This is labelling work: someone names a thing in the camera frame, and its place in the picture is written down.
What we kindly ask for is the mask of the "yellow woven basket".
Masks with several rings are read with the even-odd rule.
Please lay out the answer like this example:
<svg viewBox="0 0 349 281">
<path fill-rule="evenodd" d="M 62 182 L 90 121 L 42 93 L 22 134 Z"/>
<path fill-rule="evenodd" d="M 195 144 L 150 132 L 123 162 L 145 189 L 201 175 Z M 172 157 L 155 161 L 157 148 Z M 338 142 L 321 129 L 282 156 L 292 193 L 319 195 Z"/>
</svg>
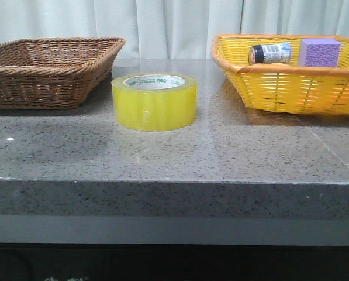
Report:
<svg viewBox="0 0 349 281">
<path fill-rule="evenodd" d="M 337 67 L 299 67 L 304 35 L 218 34 L 212 58 L 232 83 L 244 105 L 269 112 L 349 115 L 349 38 L 334 35 L 341 43 Z M 288 42 L 288 64 L 248 62 L 251 46 Z"/>
</svg>

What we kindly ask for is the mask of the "white curtain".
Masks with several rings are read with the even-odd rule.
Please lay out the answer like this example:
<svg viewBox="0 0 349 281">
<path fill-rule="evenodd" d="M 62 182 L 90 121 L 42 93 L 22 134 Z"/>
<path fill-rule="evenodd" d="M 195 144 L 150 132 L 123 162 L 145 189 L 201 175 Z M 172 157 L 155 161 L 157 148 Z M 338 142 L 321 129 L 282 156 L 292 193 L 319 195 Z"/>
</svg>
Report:
<svg viewBox="0 0 349 281">
<path fill-rule="evenodd" d="M 0 1 L 0 43 L 122 37 L 124 59 L 208 59 L 214 36 L 349 37 L 349 1 Z"/>
</svg>

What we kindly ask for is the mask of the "yellow packing tape roll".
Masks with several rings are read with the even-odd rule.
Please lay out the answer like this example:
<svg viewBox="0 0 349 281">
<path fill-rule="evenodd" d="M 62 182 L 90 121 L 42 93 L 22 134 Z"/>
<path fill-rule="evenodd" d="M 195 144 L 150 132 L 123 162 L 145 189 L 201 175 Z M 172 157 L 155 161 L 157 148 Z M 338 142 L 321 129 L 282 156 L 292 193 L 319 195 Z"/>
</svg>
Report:
<svg viewBox="0 0 349 281">
<path fill-rule="evenodd" d="M 143 73 L 112 81 L 116 122 L 138 131 L 169 131 L 196 119 L 197 82 L 190 76 Z"/>
</svg>

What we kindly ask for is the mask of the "purple foam block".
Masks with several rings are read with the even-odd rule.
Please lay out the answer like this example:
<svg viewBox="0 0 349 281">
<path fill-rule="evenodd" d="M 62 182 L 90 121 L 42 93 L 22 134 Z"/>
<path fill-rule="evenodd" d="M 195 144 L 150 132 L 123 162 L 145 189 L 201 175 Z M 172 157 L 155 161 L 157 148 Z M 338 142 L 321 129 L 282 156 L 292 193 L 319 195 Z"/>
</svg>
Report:
<svg viewBox="0 0 349 281">
<path fill-rule="evenodd" d="M 300 41 L 298 66 L 337 67 L 342 44 L 333 38 L 306 38 Z"/>
</svg>

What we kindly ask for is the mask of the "small labelled spice jar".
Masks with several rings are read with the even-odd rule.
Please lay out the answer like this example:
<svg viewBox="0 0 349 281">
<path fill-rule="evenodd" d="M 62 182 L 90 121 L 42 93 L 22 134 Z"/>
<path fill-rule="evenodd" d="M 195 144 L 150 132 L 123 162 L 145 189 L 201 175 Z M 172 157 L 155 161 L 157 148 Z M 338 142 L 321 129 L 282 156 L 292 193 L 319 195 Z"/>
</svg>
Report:
<svg viewBox="0 0 349 281">
<path fill-rule="evenodd" d="M 251 46 L 248 62 L 253 64 L 289 63 L 291 59 L 291 44 L 259 44 Z"/>
</svg>

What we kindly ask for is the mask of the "brown wicker basket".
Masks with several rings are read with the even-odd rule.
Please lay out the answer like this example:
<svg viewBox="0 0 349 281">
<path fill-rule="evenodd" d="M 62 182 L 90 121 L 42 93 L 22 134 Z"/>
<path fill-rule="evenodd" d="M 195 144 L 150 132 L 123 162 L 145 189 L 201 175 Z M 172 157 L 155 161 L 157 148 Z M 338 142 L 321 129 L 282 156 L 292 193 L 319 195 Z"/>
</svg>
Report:
<svg viewBox="0 0 349 281">
<path fill-rule="evenodd" d="M 0 44 L 0 109 L 74 109 L 112 71 L 121 37 L 19 39 Z"/>
</svg>

